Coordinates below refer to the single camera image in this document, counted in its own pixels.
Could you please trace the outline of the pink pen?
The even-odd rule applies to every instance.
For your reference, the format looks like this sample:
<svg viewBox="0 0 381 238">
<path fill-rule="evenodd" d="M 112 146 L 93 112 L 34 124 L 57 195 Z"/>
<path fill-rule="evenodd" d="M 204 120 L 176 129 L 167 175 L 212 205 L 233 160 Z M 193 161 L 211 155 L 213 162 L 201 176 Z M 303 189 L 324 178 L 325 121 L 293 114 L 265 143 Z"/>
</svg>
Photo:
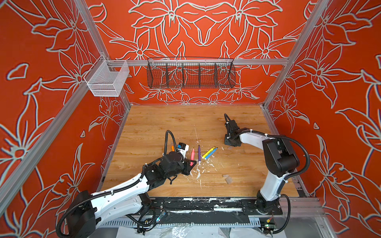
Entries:
<svg viewBox="0 0 381 238">
<path fill-rule="evenodd" d="M 193 148 L 191 151 L 191 163 L 190 163 L 191 166 L 194 165 L 194 158 L 195 158 L 195 149 Z"/>
</svg>

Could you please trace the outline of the purple pen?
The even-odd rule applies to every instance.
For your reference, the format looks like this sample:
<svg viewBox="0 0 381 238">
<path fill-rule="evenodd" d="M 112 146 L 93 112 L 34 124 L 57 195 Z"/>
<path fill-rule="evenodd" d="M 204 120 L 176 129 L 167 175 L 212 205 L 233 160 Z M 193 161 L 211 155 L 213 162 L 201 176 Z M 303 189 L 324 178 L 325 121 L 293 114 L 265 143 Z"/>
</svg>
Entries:
<svg viewBox="0 0 381 238">
<path fill-rule="evenodd" d="M 202 156 L 201 156 L 201 146 L 200 145 L 198 146 L 197 152 L 198 152 L 198 162 L 200 163 L 201 159 L 202 159 Z"/>
</svg>

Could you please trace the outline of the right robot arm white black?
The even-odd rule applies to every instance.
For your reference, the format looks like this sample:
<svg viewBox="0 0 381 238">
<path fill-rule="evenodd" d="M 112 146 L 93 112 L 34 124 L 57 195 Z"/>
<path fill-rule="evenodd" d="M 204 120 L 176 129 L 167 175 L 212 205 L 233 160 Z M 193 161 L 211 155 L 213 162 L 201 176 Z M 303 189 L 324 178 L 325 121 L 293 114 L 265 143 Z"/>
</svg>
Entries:
<svg viewBox="0 0 381 238">
<path fill-rule="evenodd" d="M 311 158 L 306 148 L 298 141 L 283 135 L 270 135 L 249 128 L 239 128 L 235 120 L 224 114 L 227 133 L 224 144 L 239 147 L 249 144 L 263 150 L 268 174 L 264 185 L 257 193 L 256 210 L 260 214 L 268 214 L 279 204 L 281 191 L 286 182 L 307 171 Z M 306 158 L 304 167 L 297 171 L 300 160 L 292 147 L 292 143 L 300 147 Z"/>
</svg>

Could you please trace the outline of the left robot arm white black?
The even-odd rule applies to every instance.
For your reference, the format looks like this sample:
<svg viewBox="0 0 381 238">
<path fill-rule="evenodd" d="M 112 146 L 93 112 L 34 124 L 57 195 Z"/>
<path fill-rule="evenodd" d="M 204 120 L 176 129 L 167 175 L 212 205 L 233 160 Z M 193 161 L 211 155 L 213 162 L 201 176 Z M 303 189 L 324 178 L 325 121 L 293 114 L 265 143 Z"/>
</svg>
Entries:
<svg viewBox="0 0 381 238">
<path fill-rule="evenodd" d="M 148 192 L 173 182 L 179 174 L 188 176 L 196 161 L 186 158 L 189 146 L 176 144 L 164 149 L 161 158 L 145 164 L 133 178 L 101 192 L 80 192 L 56 225 L 59 238 L 87 238 L 100 226 L 122 216 L 143 214 L 150 209 Z"/>
</svg>

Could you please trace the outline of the yellow pen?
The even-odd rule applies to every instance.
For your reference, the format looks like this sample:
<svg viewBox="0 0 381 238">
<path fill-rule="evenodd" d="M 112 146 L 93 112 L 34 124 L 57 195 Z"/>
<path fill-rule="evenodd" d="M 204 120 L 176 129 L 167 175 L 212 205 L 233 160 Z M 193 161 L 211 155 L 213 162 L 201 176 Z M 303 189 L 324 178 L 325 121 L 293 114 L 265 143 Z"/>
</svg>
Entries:
<svg viewBox="0 0 381 238">
<path fill-rule="evenodd" d="M 212 147 L 210 148 L 203 156 L 202 156 L 202 159 L 205 159 L 213 150 L 215 149 L 215 147 Z"/>
</svg>

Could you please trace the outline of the blue pen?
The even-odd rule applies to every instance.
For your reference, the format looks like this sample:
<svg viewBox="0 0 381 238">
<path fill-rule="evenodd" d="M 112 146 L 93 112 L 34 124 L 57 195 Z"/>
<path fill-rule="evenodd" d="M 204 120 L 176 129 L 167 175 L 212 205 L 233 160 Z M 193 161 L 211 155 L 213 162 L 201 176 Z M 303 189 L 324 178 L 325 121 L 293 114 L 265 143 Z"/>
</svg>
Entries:
<svg viewBox="0 0 381 238">
<path fill-rule="evenodd" d="M 205 160 L 209 159 L 209 158 L 216 152 L 217 149 L 218 149 L 218 148 L 215 147 L 213 150 L 211 150 L 211 151 L 207 154 L 207 156 L 205 157 Z"/>
</svg>

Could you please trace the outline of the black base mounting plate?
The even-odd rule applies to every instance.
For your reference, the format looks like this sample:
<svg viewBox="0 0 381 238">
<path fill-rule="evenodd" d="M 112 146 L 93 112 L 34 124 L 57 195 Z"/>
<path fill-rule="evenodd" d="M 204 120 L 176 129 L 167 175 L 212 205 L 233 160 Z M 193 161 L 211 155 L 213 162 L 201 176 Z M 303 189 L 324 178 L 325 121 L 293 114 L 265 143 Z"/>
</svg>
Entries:
<svg viewBox="0 0 381 238">
<path fill-rule="evenodd" d="M 260 215 L 255 197 L 152 197 L 151 206 L 167 212 L 237 212 Z"/>
</svg>

